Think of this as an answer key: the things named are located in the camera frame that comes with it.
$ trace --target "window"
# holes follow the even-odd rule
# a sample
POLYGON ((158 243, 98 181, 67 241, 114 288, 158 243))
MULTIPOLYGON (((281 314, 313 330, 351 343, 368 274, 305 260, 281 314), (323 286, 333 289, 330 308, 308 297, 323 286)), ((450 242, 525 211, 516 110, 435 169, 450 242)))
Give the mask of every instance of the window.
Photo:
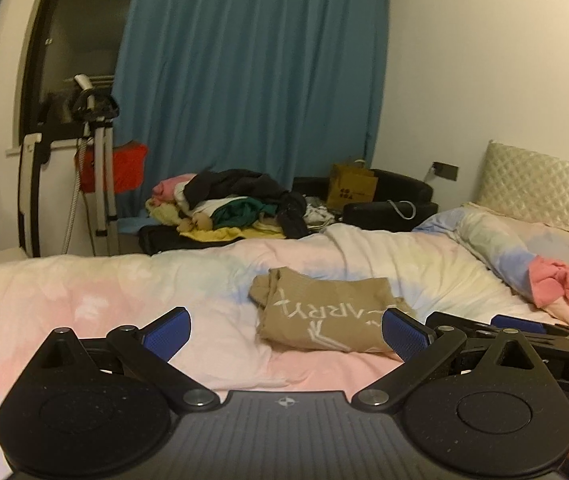
POLYGON ((44 120, 71 121, 74 75, 85 73, 110 91, 130 1, 41 1, 24 72, 20 139, 44 120))

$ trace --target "quilted headboard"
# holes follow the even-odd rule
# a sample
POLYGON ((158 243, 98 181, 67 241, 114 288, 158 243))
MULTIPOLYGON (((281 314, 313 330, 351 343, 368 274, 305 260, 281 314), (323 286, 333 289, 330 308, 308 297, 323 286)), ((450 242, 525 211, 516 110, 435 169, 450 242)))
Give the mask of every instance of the quilted headboard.
POLYGON ((491 142, 476 203, 569 231, 569 162, 491 142))

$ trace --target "window sill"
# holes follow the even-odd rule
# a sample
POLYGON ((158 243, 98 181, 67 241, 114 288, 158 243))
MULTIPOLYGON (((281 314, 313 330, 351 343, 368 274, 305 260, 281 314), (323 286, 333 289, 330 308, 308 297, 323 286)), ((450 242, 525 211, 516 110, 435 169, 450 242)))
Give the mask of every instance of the window sill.
MULTIPOLYGON (((55 142, 51 143, 52 150, 71 150, 71 149, 75 150, 75 148, 76 148, 75 139, 56 140, 55 142)), ((16 156, 16 155, 20 155, 20 146, 5 150, 5 156, 16 156)))

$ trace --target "red bag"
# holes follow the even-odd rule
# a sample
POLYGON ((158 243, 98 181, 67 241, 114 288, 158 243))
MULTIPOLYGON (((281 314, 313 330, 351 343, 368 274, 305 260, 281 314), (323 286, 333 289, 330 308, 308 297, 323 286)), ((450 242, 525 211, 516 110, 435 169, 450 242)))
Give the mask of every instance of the red bag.
MULTIPOLYGON (((144 179, 144 159, 149 149, 139 142, 132 140, 114 148, 114 185, 116 193, 136 189, 144 179)), ((78 153, 75 156, 78 166, 78 153)), ((104 170, 104 189, 106 190, 106 168, 104 170)), ((84 193, 96 191, 96 174, 94 169, 94 149, 87 147, 82 173, 80 173, 80 189, 84 193)))

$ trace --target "metal screw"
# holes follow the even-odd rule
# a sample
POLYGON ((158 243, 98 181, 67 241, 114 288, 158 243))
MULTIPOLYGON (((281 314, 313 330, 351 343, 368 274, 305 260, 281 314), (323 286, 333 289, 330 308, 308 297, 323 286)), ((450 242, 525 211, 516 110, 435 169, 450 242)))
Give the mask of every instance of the metal screw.
POLYGON ((367 406, 379 406, 389 402, 389 394, 382 390, 364 390, 358 394, 358 399, 367 406))
POLYGON ((189 406, 206 406, 215 400, 215 394, 209 390, 196 388, 189 390, 182 398, 189 406))

